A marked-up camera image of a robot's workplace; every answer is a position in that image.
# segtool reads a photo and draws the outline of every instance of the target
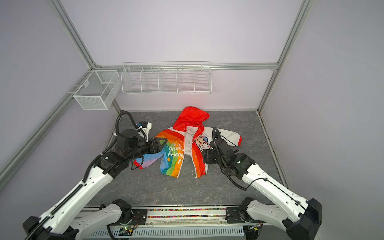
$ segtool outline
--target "red cuff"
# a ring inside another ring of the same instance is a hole
[[[133,162],[133,164],[135,164],[137,167],[140,166],[140,164],[138,162],[136,162],[136,160]]]

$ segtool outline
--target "red hood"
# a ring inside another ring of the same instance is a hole
[[[196,107],[186,107],[181,112],[179,118],[173,125],[173,129],[186,132],[187,126],[198,127],[193,140],[200,136],[204,131],[203,122],[209,118],[209,114]]]

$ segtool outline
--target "children's jacket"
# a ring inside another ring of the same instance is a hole
[[[192,157],[195,177],[205,175],[208,171],[208,165],[203,163],[202,151],[210,148],[212,128],[204,127],[202,122],[208,118],[209,114],[198,108],[185,108],[173,127],[156,136],[168,139],[164,149],[156,154],[146,154],[143,158],[136,159],[134,164],[142,169],[161,158],[161,172],[169,176],[179,177],[184,155],[187,154]],[[225,140],[228,145],[240,146],[242,138],[238,133],[224,129],[219,129],[219,131],[227,139]]]

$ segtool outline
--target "hooded jacket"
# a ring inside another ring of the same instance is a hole
[[[203,121],[209,114],[195,107],[186,107],[173,127],[160,132],[156,137],[168,139],[164,149],[156,154],[146,154],[133,163],[140,169],[150,166],[161,158],[160,171],[173,177],[179,177],[185,154],[192,157],[195,166],[195,177],[201,177],[208,171],[203,163],[202,151],[209,149],[212,141],[212,128],[204,127]],[[219,129],[230,146],[240,146],[242,138],[236,132]]]

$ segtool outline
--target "white mesh basket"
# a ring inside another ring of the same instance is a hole
[[[194,67],[125,67],[122,91],[143,93],[211,93],[210,65]]]
[[[85,110],[108,110],[120,86],[116,70],[93,70],[73,97]]]

